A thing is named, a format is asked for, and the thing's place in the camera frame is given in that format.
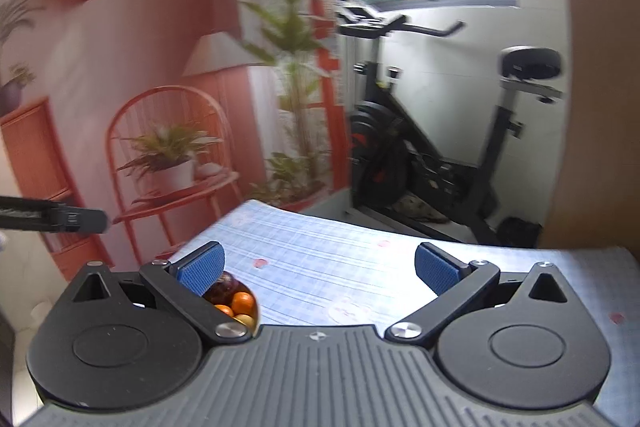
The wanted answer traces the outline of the blue plaid tablecloth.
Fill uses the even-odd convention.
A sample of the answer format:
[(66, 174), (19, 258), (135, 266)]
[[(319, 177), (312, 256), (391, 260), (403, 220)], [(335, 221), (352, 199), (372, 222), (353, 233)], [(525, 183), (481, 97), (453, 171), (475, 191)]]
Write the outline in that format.
[[(251, 200), (180, 243), (171, 258), (178, 260), (209, 241), (224, 247), (224, 267), (253, 291), (264, 324), (373, 324), (384, 332), (435, 297), (414, 271), (421, 242), (414, 236)], [(503, 272), (526, 272), (538, 261), (556, 265), (611, 349), (612, 365), (597, 408), (617, 425), (638, 425), (639, 265), (629, 251), (437, 246), (461, 261), (490, 261)]]

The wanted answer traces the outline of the wooden wardrobe panel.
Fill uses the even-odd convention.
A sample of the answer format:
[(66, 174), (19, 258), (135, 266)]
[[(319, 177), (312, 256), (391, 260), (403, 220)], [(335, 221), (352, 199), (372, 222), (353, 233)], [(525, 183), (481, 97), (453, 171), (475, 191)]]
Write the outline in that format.
[(570, 111), (541, 245), (639, 252), (639, 0), (570, 2)]

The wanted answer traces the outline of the tangerine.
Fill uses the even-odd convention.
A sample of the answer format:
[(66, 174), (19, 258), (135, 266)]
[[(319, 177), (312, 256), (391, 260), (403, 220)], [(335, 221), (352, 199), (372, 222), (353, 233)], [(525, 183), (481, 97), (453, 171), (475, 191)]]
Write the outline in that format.
[(247, 291), (237, 291), (232, 296), (230, 307), (235, 315), (252, 315), (255, 308), (255, 298)]
[(222, 312), (222, 313), (224, 313), (224, 314), (228, 315), (228, 317), (231, 317), (231, 318), (233, 319), (233, 317), (234, 317), (234, 312), (233, 312), (233, 310), (232, 310), (229, 306), (226, 306), (226, 305), (215, 305), (215, 308), (216, 308), (218, 311), (220, 311), (220, 312)]

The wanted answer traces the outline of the tangerine upper left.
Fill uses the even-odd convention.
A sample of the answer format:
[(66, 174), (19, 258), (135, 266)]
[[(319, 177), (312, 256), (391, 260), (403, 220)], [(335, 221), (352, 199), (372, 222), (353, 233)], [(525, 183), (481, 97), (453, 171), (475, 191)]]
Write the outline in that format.
[(252, 315), (255, 308), (255, 298), (247, 291), (237, 291), (232, 296), (230, 307), (235, 315)]

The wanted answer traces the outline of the beige oval plate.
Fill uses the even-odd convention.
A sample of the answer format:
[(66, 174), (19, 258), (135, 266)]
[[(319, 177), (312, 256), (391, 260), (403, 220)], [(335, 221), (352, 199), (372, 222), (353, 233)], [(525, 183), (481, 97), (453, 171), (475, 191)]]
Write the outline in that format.
[(258, 329), (259, 329), (259, 325), (260, 325), (260, 306), (258, 303), (258, 299), (256, 297), (256, 295), (254, 294), (254, 291), (252, 291), (246, 284), (244, 284), (240, 279), (238, 279), (243, 285), (244, 285), (244, 291), (247, 291), (248, 293), (251, 293), (254, 298), (255, 298), (255, 308), (252, 314), (252, 317), (254, 317), (255, 321), (256, 321), (256, 329), (254, 330), (254, 332), (252, 332), (253, 335), (256, 335), (258, 333)]

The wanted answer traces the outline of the black bag on floor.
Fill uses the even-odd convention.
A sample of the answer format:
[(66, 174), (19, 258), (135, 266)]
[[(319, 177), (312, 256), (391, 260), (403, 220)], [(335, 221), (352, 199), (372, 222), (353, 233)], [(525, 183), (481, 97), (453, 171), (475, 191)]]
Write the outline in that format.
[(535, 248), (542, 232), (542, 225), (518, 217), (504, 218), (496, 234), (502, 246), (513, 248)]

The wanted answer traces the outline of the round yellow orange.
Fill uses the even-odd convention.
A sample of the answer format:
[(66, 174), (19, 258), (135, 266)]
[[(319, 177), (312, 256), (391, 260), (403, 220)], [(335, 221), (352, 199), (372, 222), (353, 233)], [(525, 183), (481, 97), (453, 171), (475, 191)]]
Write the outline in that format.
[(235, 314), (234, 318), (236, 321), (245, 325), (250, 331), (254, 332), (256, 329), (256, 321), (250, 314)]

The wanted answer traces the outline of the dark purple mangosteen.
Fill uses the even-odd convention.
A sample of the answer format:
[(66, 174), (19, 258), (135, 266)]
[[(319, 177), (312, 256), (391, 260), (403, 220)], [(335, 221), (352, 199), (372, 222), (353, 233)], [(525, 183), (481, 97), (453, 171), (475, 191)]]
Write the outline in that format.
[(231, 273), (224, 271), (210, 286), (203, 298), (212, 305), (231, 306), (233, 296), (244, 291), (244, 285)]

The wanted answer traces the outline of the tangerine middle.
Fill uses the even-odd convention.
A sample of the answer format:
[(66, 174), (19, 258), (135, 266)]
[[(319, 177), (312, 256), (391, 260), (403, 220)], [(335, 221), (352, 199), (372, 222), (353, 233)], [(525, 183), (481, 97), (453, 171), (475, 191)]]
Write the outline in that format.
[(215, 305), (215, 308), (216, 308), (218, 311), (220, 311), (220, 312), (222, 312), (222, 313), (224, 313), (224, 314), (228, 315), (228, 317), (231, 317), (231, 318), (233, 319), (233, 317), (234, 317), (234, 312), (233, 312), (233, 310), (232, 310), (229, 306), (226, 306), (226, 305)]

